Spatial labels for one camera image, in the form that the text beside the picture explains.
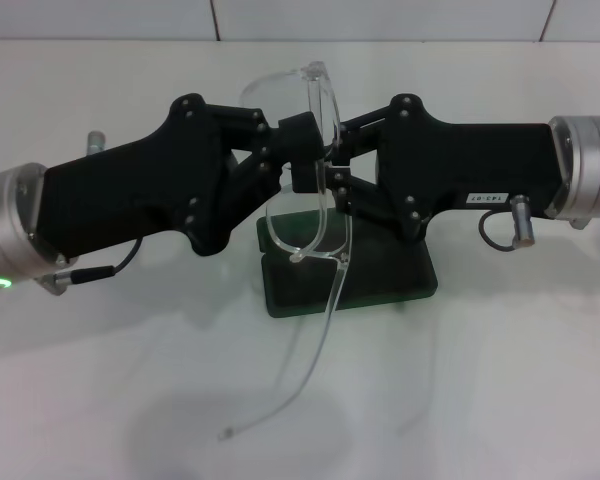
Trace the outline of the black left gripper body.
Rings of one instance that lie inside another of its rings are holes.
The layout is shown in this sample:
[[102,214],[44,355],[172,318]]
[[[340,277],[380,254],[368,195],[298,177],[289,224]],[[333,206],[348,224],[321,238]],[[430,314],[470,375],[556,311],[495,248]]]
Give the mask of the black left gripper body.
[[70,258],[163,231],[217,254],[229,240],[216,214],[223,154],[216,107],[179,98],[147,137],[48,169],[36,232]]

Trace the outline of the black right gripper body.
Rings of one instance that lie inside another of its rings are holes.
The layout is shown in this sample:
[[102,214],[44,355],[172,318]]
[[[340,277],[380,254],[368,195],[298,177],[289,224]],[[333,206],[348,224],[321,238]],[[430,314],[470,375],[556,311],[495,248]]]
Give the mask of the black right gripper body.
[[380,129],[377,182],[398,234],[421,240],[439,213],[493,207],[516,195],[544,217],[562,185],[551,129],[532,124],[451,124],[412,94],[395,96]]

